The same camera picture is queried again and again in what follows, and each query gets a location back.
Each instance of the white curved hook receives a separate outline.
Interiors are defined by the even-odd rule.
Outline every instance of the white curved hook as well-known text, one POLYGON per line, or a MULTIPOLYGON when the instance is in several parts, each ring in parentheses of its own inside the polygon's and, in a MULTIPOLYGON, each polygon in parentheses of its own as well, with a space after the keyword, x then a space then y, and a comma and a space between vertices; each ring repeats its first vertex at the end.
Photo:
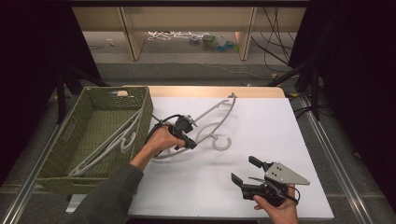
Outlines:
POLYGON ((125 145, 126 138, 122 138, 121 143, 120 143, 120 150, 122 153, 125 153, 131 149, 132 143, 134 142, 134 139, 136 138, 136 133, 133 132, 131 135, 131 140, 127 145, 125 145))
POLYGON ((196 137, 195 137, 195 143, 196 143, 196 144, 200 144, 200 143, 202 143, 206 138, 208 138, 208 137, 213 137, 212 134, 214 135, 214 132, 213 132, 213 130, 212 130, 212 132, 210 132, 209 134, 205 135, 203 138, 199 139, 199 137, 201 136, 201 133, 202 133, 206 128, 208 128, 208 127, 210 127, 210 126, 213 126, 213 125, 219 125, 219 124, 220 124, 220 122, 210 123, 210 124, 206 125, 204 128, 202 128, 202 129, 197 133, 197 135, 196 135, 196 137))
POLYGON ((216 142, 218 141, 218 137, 216 136, 216 137, 213 137, 213 139, 212 139, 212 147, 215 149, 215 150, 218 150, 218 151, 224 151, 224 150, 227 150, 230 146, 231 146, 231 143, 232 143, 232 141, 231 141, 231 138, 230 137, 227 137, 227 145, 225 146, 225 147, 218 147, 218 145, 216 145, 216 142))

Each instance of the floor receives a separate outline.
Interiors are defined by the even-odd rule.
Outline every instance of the floor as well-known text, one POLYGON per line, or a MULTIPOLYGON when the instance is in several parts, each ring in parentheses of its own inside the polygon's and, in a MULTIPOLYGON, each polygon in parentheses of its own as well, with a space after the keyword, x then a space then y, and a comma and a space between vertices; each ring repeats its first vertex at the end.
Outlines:
MULTIPOLYGON (((218 52, 215 49, 204 49, 202 45, 191 45, 189 39, 182 37, 167 35, 165 39, 149 40, 151 35, 148 34, 139 60, 132 62, 129 59, 129 51, 122 33, 85 33, 84 35, 103 81, 112 86, 131 83, 136 85, 261 86, 290 70, 276 58, 287 60, 282 48, 274 44, 269 44, 267 49, 276 57, 264 55, 263 50, 251 42, 247 60, 241 61, 235 49, 218 52)), ((211 33, 211 35, 223 35, 235 43, 233 34, 211 33)), ((253 37, 265 47, 267 41, 264 37, 269 38, 269 36, 270 34, 257 33, 253 37)), ((280 36, 282 44, 291 48, 295 34, 280 34, 280 36)), ((271 41, 280 44, 273 36, 271 41)), ((295 93, 293 85, 296 79, 297 77, 292 77, 280 87, 285 93, 295 93)), ((322 105, 319 110, 320 122, 316 122, 310 112, 298 110, 309 104, 309 94, 300 92, 299 96, 290 97, 292 108, 298 110, 296 111, 298 124, 335 218, 327 221, 301 220, 301 223, 396 223, 395 213, 363 162, 358 155, 353 154, 354 147, 338 123, 337 117, 326 106, 326 99, 322 92, 319 103, 322 105), (318 126, 323 128, 331 145, 332 154, 330 155, 324 146, 326 144, 318 139, 318 126), (329 160, 331 155, 339 159, 347 182, 352 184, 357 197, 363 201, 369 217, 368 222, 362 222, 361 217, 356 216, 353 210, 356 206, 349 203, 349 194, 345 192, 345 185, 343 181, 340 181, 337 170, 333 168, 329 160)), ((6 182, 0 188, 2 220, 5 220, 5 215, 8 214, 7 210, 12 209, 23 184, 35 167, 35 162, 46 147, 56 127, 56 120, 57 102, 56 95, 53 94, 30 144, 22 152, 6 182)), ((66 196, 49 193, 35 186, 33 193, 27 198, 29 199, 27 204, 22 206, 23 213, 16 215, 18 223, 65 223, 68 217, 65 212, 68 205, 66 196)), ((162 222, 177 223, 174 220, 162 222)), ((135 220, 135 223, 150 223, 150 220, 135 220)))

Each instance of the tabletop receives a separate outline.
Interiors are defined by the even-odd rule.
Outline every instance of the tabletop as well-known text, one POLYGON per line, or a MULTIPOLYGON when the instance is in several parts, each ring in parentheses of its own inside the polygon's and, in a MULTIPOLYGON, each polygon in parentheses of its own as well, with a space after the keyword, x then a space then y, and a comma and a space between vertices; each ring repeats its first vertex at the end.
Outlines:
MULTIPOLYGON (((160 119, 173 114, 188 114, 197 118, 219 101, 231 102, 228 97, 235 93, 238 97, 233 110, 216 132, 220 146, 227 143, 227 137, 232 140, 231 146, 217 151, 212 146, 212 140, 206 139, 194 150, 164 160, 152 160, 134 196, 130 216, 187 219, 268 217, 265 212, 253 209, 253 201, 243 200, 240 188, 231 181, 231 173, 235 173, 246 183, 258 184, 248 179, 249 176, 264 176, 263 170, 248 162, 248 156, 254 156, 266 162, 279 161, 310 181, 309 186, 297 186, 302 198, 298 205, 299 218, 333 218, 289 100, 282 94, 277 97, 265 94, 272 91, 283 93, 281 89, 197 87, 199 91, 194 91, 194 87, 179 87, 180 90, 190 91, 185 91, 184 96, 180 92, 177 97, 159 96, 161 89, 167 88, 150 87, 153 114, 160 119), (249 97, 253 92, 262 96, 249 97)), ((210 128, 204 131, 205 126, 219 121, 227 110, 227 105, 221 105, 210 112, 197 122, 198 127, 189 136, 197 140, 199 137, 196 138, 196 135, 209 132, 210 128)), ((67 212, 73 212, 84 196, 74 195, 67 212)))

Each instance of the green wicker basket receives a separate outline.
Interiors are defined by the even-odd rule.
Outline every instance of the green wicker basket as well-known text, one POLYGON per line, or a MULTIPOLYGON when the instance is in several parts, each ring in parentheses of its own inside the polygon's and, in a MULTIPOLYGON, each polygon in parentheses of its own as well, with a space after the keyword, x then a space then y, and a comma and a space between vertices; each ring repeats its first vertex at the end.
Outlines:
POLYGON ((152 111, 148 87, 85 88, 54 139, 36 182, 55 193, 88 193, 140 151, 149 132, 152 111), (115 149, 84 176, 68 176, 139 108, 142 114, 130 151, 121 153, 115 149))

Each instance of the human hand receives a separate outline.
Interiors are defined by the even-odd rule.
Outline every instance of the human hand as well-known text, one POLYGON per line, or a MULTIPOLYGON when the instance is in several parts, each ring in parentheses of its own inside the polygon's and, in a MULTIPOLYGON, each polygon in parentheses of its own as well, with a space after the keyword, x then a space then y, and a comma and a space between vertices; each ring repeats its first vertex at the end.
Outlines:
MULTIPOLYGON (((289 185, 288 194, 294 198, 294 185, 289 185)), ((264 198, 255 195, 253 200, 257 203, 254 209, 264 209, 274 224, 295 224, 298 223, 296 203, 286 199, 279 207, 269 204, 264 198)))
POLYGON ((143 171, 154 155, 172 146, 184 147, 184 141, 175 138, 169 133, 168 126, 163 125, 152 134, 142 150, 132 159, 131 164, 143 171))
POLYGON ((169 133, 168 125, 163 125, 157 129, 150 139, 145 144, 145 147, 149 147, 154 155, 157 155, 160 151, 173 146, 184 147, 184 141, 174 137, 169 133))

